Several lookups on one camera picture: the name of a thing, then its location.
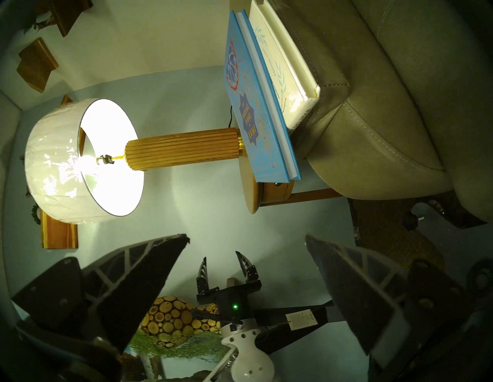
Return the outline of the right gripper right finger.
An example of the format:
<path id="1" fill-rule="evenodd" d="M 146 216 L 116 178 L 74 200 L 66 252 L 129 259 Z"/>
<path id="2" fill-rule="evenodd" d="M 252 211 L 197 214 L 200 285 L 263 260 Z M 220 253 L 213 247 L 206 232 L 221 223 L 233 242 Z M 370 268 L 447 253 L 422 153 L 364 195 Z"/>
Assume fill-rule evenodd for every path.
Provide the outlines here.
<path id="1" fill-rule="evenodd" d="M 306 249 L 367 354 L 448 354 L 474 347 L 474 299 L 428 260 L 403 268 L 378 252 L 313 235 L 306 235 Z"/>

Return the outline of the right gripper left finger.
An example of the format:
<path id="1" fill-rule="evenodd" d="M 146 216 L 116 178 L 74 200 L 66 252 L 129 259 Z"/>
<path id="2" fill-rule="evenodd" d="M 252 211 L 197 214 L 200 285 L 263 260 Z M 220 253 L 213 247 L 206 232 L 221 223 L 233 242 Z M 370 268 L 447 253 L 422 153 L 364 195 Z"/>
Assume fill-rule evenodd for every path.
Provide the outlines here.
<path id="1" fill-rule="evenodd" d="M 28 314 L 15 327 L 46 352 L 122 352 L 189 243 L 186 234 L 144 241 L 84 269 L 61 259 L 14 295 Z"/>

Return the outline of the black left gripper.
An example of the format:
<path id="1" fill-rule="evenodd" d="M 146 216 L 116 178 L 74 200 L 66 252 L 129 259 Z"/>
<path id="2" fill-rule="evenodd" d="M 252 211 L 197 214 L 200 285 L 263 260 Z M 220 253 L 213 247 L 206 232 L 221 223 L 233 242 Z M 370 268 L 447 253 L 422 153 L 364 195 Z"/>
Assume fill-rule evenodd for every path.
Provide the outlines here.
<path id="1" fill-rule="evenodd" d="M 255 265 L 239 251 L 236 251 L 236 255 L 246 283 L 225 289 L 219 289 L 219 287 L 210 289 L 207 258 L 203 258 L 196 278 L 197 301 L 199 305 L 217 305 L 218 314 L 212 314 L 207 310 L 200 311 L 196 308 L 192 309 L 194 319 L 211 319 L 220 321 L 222 325 L 240 325 L 246 323 L 246 320 L 254 318 L 248 295 L 259 291 L 262 283 L 257 280 Z"/>

